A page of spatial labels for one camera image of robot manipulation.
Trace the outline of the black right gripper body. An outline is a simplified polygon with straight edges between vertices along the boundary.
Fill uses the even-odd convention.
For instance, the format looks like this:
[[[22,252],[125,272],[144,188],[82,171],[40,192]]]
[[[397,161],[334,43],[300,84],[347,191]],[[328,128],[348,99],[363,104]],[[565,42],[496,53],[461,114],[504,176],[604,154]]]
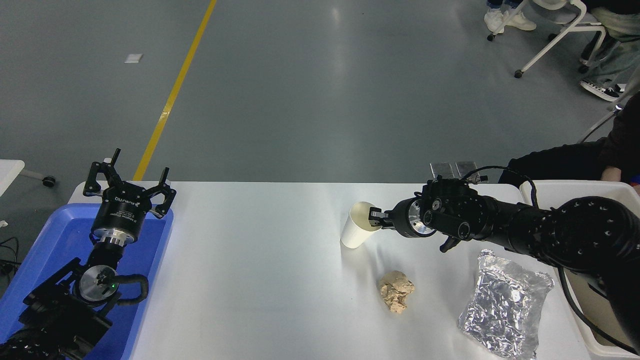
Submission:
[[[394,230],[407,239],[414,237],[414,231],[409,222],[409,209],[414,203],[413,198],[405,199],[397,203],[391,210],[385,210],[384,230]]]

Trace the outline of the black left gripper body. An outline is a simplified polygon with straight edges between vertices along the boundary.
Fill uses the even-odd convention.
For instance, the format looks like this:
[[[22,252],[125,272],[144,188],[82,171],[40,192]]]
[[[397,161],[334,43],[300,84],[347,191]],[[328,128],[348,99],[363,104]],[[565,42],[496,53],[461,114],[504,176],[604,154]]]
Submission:
[[[131,183],[110,186],[102,192],[102,203],[91,227],[94,236],[117,230],[128,236],[139,236],[151,209],[151,200],[144,196],[144,187]]]

